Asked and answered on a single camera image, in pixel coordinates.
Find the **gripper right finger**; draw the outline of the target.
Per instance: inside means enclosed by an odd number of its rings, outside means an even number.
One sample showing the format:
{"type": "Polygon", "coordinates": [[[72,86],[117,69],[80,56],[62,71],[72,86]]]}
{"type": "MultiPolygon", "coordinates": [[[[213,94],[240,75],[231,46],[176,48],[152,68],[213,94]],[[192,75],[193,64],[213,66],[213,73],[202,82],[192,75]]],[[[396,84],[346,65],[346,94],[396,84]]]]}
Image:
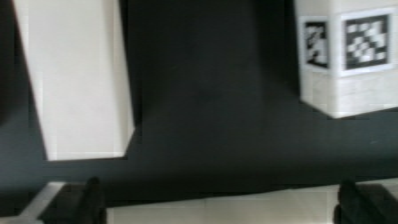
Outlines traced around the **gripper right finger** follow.
{"type": "Polygon", "coordinates": [[[380,184],[341,182],[332,223],[398,224],[398,198],[380,184]]]}

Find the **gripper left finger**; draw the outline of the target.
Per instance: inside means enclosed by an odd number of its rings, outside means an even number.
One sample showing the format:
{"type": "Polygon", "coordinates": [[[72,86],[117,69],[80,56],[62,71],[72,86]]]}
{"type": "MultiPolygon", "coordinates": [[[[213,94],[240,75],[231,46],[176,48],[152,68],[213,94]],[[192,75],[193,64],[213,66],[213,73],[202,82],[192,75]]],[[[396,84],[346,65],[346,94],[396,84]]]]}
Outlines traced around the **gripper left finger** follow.
{"type": "Polygon", "coordinates": [[[19,214],[32,224],[106,224],[99,178],[49,182],[19,214]]]}

